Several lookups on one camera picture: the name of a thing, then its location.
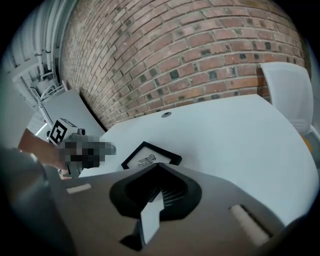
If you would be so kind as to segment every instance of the pixelated blur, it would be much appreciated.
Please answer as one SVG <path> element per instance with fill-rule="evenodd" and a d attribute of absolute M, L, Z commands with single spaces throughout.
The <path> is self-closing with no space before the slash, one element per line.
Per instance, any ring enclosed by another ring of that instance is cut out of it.
<path fill-rule="evenodd" d="M 100 142 L 96 136 L 71 135 L 60 144 L 59 160 L 70 169 L 99 167 L 106 155 L 116 155 L 116 147 L 109 142 Z"/>

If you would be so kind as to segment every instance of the brick wall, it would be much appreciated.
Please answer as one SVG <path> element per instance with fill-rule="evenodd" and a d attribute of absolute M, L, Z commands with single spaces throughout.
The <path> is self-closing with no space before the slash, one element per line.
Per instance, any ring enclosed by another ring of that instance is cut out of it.
<path fill-rule="evenodd" d="M 192 103 L 268 96 L 259 63 L 305 65 L 290 17 L 269 0 L 79 0 L 61 77 L 102 124 Z"/>

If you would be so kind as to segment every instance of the white chair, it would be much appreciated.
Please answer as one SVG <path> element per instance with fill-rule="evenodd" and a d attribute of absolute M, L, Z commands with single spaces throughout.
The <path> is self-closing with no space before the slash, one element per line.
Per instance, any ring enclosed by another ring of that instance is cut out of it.
<path fill-rule="evenodd" d="M 313 133 L 320 142 L 320 135 L 311 124 L 314 98 L 307 70 L 286 62 L 262 63 L 261 68 L 269 88 L 271 104 L 300 135 Z"/>

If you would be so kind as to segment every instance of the white table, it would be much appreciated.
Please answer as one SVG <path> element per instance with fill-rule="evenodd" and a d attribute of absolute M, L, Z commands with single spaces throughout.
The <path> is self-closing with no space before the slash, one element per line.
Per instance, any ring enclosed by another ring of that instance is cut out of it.
<path fill-rule="evenodd" d="M 165 112 L 169 117 L 161 118 Z M 180 166 L 233 182 L 285 224 L 305 214 L 319 189 L 313 158 L 301 136 L 258 95 L 211 100 L 149 114 L 113 126 L 100 139 L 116 146 L 99 168 L 111 173 L 143 142 L 178 154 Z"/>

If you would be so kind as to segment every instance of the framed print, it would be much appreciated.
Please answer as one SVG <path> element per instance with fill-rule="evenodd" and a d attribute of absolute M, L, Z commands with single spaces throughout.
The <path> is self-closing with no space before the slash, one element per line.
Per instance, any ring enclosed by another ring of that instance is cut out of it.
<path fill-rule="evenodd" d="M 180 164 L 181 160 L 182 157 L 180 155 L 171 153 L 144 141 L 121 164 L 121 166 L 124 170 L 154 163 L 166 163 L 177 166 Z"/>

